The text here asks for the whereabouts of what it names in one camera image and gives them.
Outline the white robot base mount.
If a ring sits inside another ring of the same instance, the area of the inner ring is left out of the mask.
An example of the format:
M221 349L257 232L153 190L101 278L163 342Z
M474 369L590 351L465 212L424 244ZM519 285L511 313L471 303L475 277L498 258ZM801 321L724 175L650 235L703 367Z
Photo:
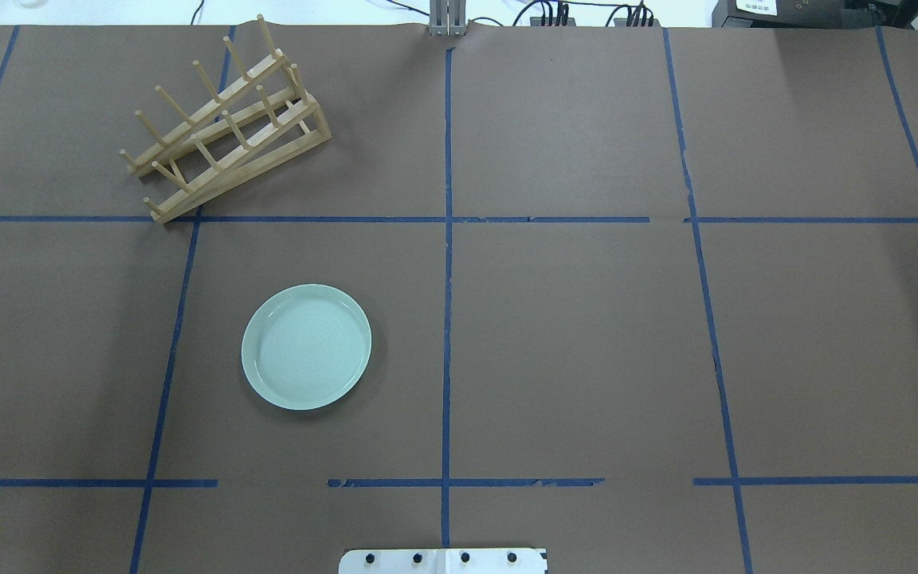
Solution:
M547 573L545 549L393 548L353 549L339 573Z

